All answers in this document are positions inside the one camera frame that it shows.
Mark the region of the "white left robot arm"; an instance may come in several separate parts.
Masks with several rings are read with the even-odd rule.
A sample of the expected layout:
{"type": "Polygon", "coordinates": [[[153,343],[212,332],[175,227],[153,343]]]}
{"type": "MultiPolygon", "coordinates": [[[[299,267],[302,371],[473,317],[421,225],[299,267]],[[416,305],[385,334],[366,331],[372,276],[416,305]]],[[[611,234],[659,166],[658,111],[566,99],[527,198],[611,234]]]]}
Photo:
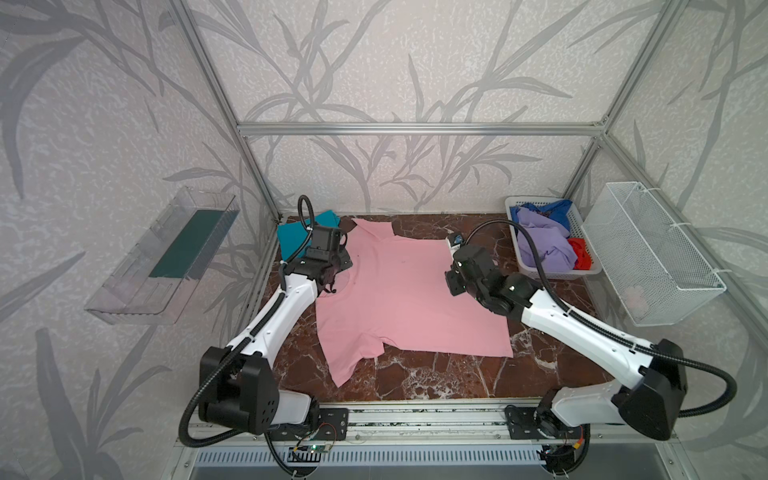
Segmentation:
{"type": "Polygon", "coordinates": [[[238,434],[281,429],[305,435],[320,425],[310,395],[282,390],[273,366],[289,333],[335,277],[350,268],[346,234],[337,227],[308,229],[300,249],[280,263],[279,286],[245,329],[225,347],[211,347],[200,361],[198,390],[182,415],[179,439],[203,447],[238,434]]]}

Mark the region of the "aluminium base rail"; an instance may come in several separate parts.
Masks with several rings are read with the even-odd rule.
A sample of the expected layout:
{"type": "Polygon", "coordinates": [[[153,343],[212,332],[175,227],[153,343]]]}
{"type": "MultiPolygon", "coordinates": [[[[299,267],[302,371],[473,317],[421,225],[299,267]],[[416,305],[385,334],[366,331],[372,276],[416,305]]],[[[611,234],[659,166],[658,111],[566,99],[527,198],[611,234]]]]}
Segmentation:
{"type": "Polygon", "coordinates": [[[585,446],[648,444],[670,479],[695,479],[677,437],[651,441],[623,424],[567,427],[546,434],[533,424],[536,398],[408,400],[322,403],[319,441],[331,446],[312,462],[357,465],[533,465],[546,445],[578,439],[585,446]]]}

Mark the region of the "green circuit board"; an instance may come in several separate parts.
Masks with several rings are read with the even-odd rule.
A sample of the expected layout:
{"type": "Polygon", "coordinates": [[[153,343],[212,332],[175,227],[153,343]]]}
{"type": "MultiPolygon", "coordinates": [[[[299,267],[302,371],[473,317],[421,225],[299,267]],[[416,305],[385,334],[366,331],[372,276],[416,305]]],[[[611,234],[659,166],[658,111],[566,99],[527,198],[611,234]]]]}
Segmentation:
{"type": "Polygon", "coordinates": [[[297,445],[290,450],[290,455],[295,462],[319,462],[321,456],[330,454],[333,447],[333,443],[297,445]]]}

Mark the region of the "blue t-shirt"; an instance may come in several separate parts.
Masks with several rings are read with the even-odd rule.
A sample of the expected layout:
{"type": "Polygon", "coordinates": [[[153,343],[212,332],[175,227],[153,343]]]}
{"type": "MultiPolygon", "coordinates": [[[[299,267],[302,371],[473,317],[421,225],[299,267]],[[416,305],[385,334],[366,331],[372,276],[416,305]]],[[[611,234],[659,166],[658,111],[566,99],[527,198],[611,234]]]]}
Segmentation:
{"type": "Polygon", "coordinates": [[[537,229],[555,229],[561,235],[570,235],[568,212],[572,206],[570,200],[559,200],[543,205],[526,202],[509,208],[512,221],[524,226],[537,229]]]}

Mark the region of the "red t-shirt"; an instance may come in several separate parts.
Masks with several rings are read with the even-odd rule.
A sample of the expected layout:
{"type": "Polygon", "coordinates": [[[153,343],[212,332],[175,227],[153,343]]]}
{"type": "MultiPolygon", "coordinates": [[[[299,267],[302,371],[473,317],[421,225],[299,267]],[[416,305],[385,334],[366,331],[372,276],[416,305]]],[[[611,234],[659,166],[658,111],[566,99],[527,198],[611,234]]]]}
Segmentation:
{"type": "Polygon", "coordinates": [[[588,252],[586,241],[583,238],[571,237],[568,239],[568,243],[576,255],[573,269],[578,271],[590,270],[593,260],[588,252]]]}

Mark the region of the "clear acrylic wall shelf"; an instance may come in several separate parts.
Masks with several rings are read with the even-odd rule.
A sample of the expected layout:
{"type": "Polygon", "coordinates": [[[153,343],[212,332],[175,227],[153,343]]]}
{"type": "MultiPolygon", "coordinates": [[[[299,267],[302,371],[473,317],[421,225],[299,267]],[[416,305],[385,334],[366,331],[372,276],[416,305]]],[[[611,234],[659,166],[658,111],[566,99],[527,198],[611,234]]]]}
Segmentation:
{"type": "Polygon", "coordinates": [[[109,325],[176,323],[239,213],[233,194],[180,188],[85,311],[109,325]]]}

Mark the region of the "purple t-shirt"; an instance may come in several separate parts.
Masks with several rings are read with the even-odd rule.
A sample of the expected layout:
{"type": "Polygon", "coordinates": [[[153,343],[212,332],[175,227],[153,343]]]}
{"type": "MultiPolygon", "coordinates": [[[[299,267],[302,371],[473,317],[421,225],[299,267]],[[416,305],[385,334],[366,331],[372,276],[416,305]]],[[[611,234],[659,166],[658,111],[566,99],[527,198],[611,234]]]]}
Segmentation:
{"type": "Polygon", "coordinates": [[[517,242],[522,263],[527,267],[536,269],[535,259],[538,258],[546,273],[567,272],[573,270],[576,255],[568,243],[568,237],[561,235],[555,229],[537,229],[524,227],[524,230],[533,240],[538,253],[534,255],[525,234],[519,230],[517,242]]]}

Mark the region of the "aluminium cage frame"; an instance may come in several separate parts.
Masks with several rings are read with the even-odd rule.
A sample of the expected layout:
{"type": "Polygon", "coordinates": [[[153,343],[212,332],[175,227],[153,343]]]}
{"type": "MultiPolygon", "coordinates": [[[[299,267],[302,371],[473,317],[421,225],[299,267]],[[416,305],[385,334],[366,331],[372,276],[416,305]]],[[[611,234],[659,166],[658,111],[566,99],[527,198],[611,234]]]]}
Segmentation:
{"type": "Polygon", "coordinates": [[[763,1],[176,1],[225,128],[272,213],[300,194],[353,213],[496,211],[609,181],[725,284],[635,324],[612,264],[602,318],[730,372],[735,399],[683,419],[701,479],[767,475],[767,5],[763,1]]]}

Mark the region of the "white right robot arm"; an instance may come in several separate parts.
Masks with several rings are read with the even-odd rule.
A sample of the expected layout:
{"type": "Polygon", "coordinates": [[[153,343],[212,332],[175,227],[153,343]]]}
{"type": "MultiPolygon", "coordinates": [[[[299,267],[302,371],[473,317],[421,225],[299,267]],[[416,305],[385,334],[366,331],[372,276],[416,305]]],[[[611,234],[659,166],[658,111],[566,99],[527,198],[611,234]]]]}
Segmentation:
{"type": "Polygon", "coordinates": [[[503,273],[480,246],[454,247],[451,259],[445,276],[452,295],[469,294],[488,311],[557,339],[611,376],[602,384],[550,390],[534,415],[541,432],[554,435],[565,428],[616,424],[653,440],[671,438],[687,379],[682,366],[661,356],[678,352],[678,347],[664,341],[645,353],[647,341],[560,301],[525,275],[503,273]]]}

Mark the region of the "folded teal t-shirt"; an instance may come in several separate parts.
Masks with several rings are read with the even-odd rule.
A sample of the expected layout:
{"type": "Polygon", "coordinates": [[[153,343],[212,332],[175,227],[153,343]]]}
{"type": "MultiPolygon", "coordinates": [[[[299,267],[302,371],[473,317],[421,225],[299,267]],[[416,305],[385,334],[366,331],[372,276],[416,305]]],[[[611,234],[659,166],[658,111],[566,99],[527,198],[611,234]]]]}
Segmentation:
{"type": "MultiPolygon", "coordinates": [[[[338,228],[340,218],[331,210],[325,211],[315,217],[317,225],[338,228]]],[[[281,259],[287,260],[307,237],[306,230],[299,222],[287,223],[277,228],[277,238],[281,251],[281,259]]]]}

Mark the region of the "pink t-shirt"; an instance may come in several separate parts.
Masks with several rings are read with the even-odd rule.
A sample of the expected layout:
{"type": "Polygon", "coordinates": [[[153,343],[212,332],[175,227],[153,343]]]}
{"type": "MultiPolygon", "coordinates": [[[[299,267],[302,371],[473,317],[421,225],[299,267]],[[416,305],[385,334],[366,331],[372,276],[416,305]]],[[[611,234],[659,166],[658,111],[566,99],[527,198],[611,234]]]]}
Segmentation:
{"type": "Polygon", "coordinates": [[[316,301],[320,345],[336,386],[387,345],[482,357],[510,357],[508,321],[445,281],[452,256],[443,240],[398,236],[389,222],[358,219],[348,234],[352,266],[316,301]]]}

